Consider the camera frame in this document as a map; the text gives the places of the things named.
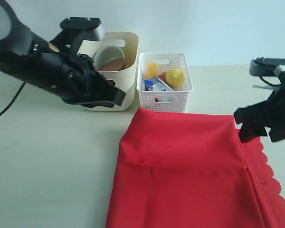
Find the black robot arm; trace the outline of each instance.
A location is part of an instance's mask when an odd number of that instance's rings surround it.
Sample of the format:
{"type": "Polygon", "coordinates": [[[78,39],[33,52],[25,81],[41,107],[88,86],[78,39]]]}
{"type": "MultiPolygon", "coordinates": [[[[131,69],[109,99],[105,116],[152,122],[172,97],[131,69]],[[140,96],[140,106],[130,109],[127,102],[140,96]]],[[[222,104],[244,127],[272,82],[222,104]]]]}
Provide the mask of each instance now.
{"type": "Polygon", "coordinates": [[[83,40],[99,41],[98,18],[66,18],[50,42],[23,25],[10,5],[0,0],[0,71],[55,94],[70,105],[121,106],[125,92],[94,68],[93,59],[78,54],[83,40]]]}
{"type": "Polygon", "coordinates": [[[266,101],[239,108],[234,112],[237,124],[243,123],[239,132],[242,142],[258,136],[267,136],[265,127],[271,128],[269,137],[272,142],[285,139],[285,59],[257,58],[251,61],[249,73],[263,81],[265,76],[276,76],[281,84],[275,85],[266,101]]]}

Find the cable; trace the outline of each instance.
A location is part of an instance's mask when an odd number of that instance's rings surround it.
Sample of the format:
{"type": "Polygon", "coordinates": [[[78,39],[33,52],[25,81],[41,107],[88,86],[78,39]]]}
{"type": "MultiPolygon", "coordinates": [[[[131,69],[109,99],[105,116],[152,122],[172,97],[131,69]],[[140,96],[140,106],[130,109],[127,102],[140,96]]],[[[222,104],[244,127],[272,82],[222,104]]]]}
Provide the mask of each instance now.
{"type": "Polygon", "coordinates": [[[259,78],[263,81],[263,82],[265,82],[267,85],[270,85],[270,86],[272,86],[272,87],[277,87],[277,86],[280,86],[281,84],[272,84],[272,83],[270,83],[270,82],[268,82],[268,81],[266,81],[262,76],[259,76],[259,78]]]}
{"type": "Polygon", "coordinates": [[[22,83],[22,85],[20,86],[18,92],[16,93],[16,95],[15,95],[14,98],[12,99],[12,101],[8,104],[8,106],[6,106],[5,109],[3,109],[3,110],[0,112],[0,116],[2,116],[2,115],[13,105],[13,103],[15,102],[15,100],[17,99],[17,97],[19,96],[19,94],[21,93],[21,91],[22,91],[22,89],[23,89],[23,87],[24,87],[25,84],[26,84],[25,82],[22,83]]]}

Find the lemon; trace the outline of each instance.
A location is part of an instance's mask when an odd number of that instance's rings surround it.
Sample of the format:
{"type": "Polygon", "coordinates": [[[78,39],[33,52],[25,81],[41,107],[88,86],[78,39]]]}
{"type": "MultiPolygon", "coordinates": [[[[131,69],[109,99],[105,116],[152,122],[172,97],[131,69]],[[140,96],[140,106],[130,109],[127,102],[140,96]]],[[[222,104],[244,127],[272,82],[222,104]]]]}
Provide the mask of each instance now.
{"type": "Polygon", "coordinates": [[[171,87],[180,87],[185,82],[185,74],[178,68],[172,69],[167,72],[166,81],[171,87]]]}

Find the table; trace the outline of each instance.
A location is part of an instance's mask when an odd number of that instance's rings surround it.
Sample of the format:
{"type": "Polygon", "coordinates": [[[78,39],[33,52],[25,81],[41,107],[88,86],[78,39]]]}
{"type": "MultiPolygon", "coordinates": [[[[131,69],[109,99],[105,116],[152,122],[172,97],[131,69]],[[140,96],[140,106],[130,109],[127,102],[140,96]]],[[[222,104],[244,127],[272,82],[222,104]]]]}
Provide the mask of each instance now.
{"type": "MultiPolygon", "coordinates": [[[[191,67],[187,112],[233,114],[270,90],[248,65],[191,67]]],[[[0,74],[0,111],[20,82],[0,74]]],[[[139,107],[90,112],[26,85],[0,118],[0,228],[104,228],[119,141],[139,107]]],[[[285,141],[263,138],[285,197],[285,141]]]]}

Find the red cloth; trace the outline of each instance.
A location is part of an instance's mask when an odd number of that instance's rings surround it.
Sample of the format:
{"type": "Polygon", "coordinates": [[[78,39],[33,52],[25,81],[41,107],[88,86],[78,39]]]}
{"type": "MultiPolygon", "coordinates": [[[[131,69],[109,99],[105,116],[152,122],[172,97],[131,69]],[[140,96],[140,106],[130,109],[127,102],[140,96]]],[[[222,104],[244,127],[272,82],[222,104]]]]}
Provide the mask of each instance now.
{"type": "Polygon", "coordinates": [[[120,143],[106,228],[285,228],[266,160],[250,162],[262,149],[240,143],[232,116],[140,108],[120,143]]]}

